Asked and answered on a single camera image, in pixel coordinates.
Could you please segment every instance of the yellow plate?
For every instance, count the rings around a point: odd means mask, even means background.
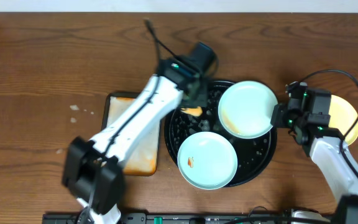
[[[339,96],[331,95],[331,104],[329,106],[329,120],[328,126],[330,128],[338,128],[342,134],[352,126],[358,114],[354,107],[346,100]],[[351,145],[358,137],[358,122],[353,130],[345,138],[345,142]]]

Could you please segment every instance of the black mount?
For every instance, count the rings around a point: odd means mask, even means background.
[[[290,100],[274,107],[270,123],[276,128],[289,128],[295,142],[310,156],[314,138],[323,136],[342,138],[336,128],[329,128],[331,92],[308,88],[306,83],[292,83],[286,87]]]
[[[213,50],[199,42],[188,56],[168,58],[160,62],[157,74],[167,77],[183,90],[183,99],[179,107],[205,107],[208,100],[208,82],[206,73],[216,60]]]
[[[118,159],[107,159],[101,167],[102,154],[93,148],[93,141],[75,138],[68,147],[62,184],[72,195],[89,202],[93,184],[96,184],[92,209],[106,214],[124,195],[125,181]]]

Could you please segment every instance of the white plate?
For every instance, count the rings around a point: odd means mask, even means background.
[[[254,81],[230,86],[218,106],[219,120],[224,129],[235,137],[253,139],[266,134],[277,98],[273,91]]]
[[[237,155],[224,137],[200,132],[180,146],[178,167],[182,176],[195,187],[214,190],[224,187],[237,170]]]

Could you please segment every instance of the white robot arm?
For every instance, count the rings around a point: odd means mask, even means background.
[[[337,202],[343,195],[358,195],[358,178],[351,171],[339,151],[341,140],[334,137],[314,139],[311,160],[320,168]],[[344,153],[358,173],[358,164],[344,142]]]
[[[113,136],[119,127],[121,127],[150,97],[153,89],[158,84],[158,87],[151,99],[139,113],[127,124],[127,126],[120,132],[116,138],[116,143],[113,144],[106,154],[110,158],[116,156],[118,164],[124,168],[126,162],[130,158],[139,140],[142,139],[156,123],[169,112],[174,110],[180,104],[183,91],[177,89],[177,85],[165,77],[157,77],[153,75],[142,93],[136,98],[135,102],[110,126],[106,127],[100,133],[95,134],[90,141],[94,141],[93,147],[99,151],[104,152],[109,143],[111,136]],[[82,198],[77,199],[82,206],[87,207],[88,203]],[[117,205],[104,215],[98,215],[91,210],[91,217],[95,224],[116,224],[121,213]]]

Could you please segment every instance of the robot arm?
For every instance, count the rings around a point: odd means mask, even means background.
[[[271,124],[289,128],[288,133],[320,168],[338,202],[333,221],[358,223],[358,164],[344,141],[341,150],[341,132],[328,127],[331,93],[308,88],[306,83],[290,84],[287,93],[289,102],[275,106]]]
[[[151,102],[142,108],[120,132],[120,135],[116,138],[116,143],[111,146],[109,152],[106,154],[108,158],[116,156],[118,158],[118,165],[122,169],[125,167],[126,162],[129,160],[140,139],[150,131],[153,124],[158,123],[167,113],[174,110],[181,103],[183,91],[178,90],[175,83],[165,77],[153,75],[142,93],[124,114],[113,124],[90,139],[90,141],[94,142],[94,149],[103,153],[106,150],[111,136],[144,104],[157,84],[158,87]],[[79,201],[83,207],[88,206],[88,202],[83,198],[78,198],[77,201]],[[121,217],[117,205],[114,205],[113,208],[104,215],[97,214],[93,210],[90,211],[90,215],[96,224],[115,224]]]
[[[314,139],[310,151],[311,160],[320,168],[337,202],[343,195],[358,195],[358,178],[346,164],[339,151],[339,138]],[[358,164],[344,142],[344,153],[358,172]]]
[[[140,139],[175,108],[207,104],[207,70],[216,55],[198,43],[189,56],[160,60],[157,74],[112,125],[89,141],[77,137],[69,145],[62,183],[76,196],[96,224],[115,224],[116,203],[124,194],[126,162]]]

